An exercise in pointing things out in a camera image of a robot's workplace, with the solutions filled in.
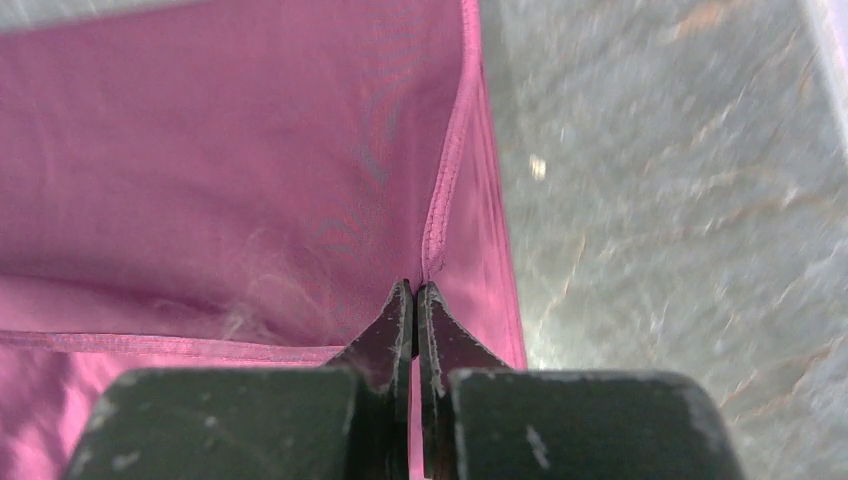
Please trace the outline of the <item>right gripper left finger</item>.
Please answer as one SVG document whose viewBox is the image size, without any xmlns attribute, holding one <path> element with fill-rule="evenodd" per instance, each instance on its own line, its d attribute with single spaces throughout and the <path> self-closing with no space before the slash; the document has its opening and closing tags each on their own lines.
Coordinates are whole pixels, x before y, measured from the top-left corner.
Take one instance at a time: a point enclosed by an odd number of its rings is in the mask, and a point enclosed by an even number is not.
<svg viewBox="0 0 848 480">
<path fill-rule="evenodd" d="M 406 479 L 414 295 L 315 368 L 141 369 L 100 397 L 68 479 Z"/>
</svg>

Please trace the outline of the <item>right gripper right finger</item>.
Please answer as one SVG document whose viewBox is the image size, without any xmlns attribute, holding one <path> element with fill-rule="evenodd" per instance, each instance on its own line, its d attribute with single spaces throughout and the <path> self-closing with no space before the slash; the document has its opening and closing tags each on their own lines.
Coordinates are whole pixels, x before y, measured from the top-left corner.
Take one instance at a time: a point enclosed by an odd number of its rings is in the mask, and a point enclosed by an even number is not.
<svg viewBox="0 0 848 480">
<path fill-rule="evenodd" d="M 691 378 L 522 371 L 417 294 L 423 468 L 430 479 L 741 479 L 725 423 Z"/>
</svg>

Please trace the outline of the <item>purple cloth napkin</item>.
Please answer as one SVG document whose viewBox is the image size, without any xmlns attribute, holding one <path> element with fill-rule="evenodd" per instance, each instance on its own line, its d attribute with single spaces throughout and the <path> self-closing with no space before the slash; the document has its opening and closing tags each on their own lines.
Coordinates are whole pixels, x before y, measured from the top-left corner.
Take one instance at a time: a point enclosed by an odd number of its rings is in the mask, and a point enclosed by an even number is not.
<svg viewBox="0 0 848 480">
<path fill-rule="evenodd" d="M 1 37 L 1 475 L 129 369 L 313 366 L 434 281 L 525 347 L 475 1 L 199 1 Z"/>
</svg>

